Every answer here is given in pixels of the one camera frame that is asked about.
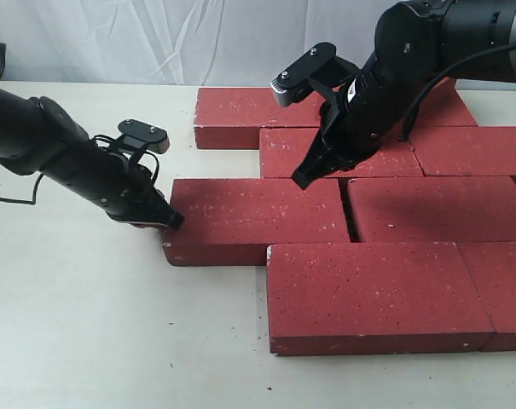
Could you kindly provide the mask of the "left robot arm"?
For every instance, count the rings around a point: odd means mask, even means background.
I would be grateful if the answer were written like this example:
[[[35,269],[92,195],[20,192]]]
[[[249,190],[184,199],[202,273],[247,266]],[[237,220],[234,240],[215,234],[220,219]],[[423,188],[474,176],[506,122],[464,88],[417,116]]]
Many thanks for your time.
[[[0,89],[0,165],[18,176],[39,173],[101,208],[112,220],[139,227],[181,227],[184,217],[156,188],[156,170],[141,164],[165,153],[165,130],[126,119],[119,137],[90,137],[54,100]]]

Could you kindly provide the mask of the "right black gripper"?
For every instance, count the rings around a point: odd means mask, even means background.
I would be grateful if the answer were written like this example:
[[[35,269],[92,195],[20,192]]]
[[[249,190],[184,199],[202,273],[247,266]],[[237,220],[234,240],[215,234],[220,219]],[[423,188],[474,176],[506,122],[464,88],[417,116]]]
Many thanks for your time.
[[[427,80],[428,62],[421,57],[372,54],[322,115],[320,131],[291,180],[308,188],[371,158],[400,120],[407,119],[403,129],[411,129],[419,112],[411,105]]]

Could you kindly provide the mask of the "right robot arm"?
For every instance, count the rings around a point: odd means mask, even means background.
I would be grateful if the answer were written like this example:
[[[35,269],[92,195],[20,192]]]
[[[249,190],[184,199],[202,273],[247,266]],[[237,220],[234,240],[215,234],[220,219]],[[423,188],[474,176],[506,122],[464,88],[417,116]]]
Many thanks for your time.
[[[516,1],[405,1],[378,20],[363,66],[318,43],[280,74],[282,105],[323,96],[320,126],[292,179],[299,187],[374,156],[391,129],[406,141],[444,78],[516,84]]]

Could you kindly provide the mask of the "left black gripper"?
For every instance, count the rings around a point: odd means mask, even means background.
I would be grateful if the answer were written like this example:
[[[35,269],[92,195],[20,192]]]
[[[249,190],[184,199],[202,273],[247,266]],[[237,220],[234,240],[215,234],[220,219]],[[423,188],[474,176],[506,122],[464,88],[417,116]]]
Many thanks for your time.
[[[68,147],[42,173],[104,210],[116,222],[177,231],[185,217],[155,187],[157,170],[110,153],[93,141]]]

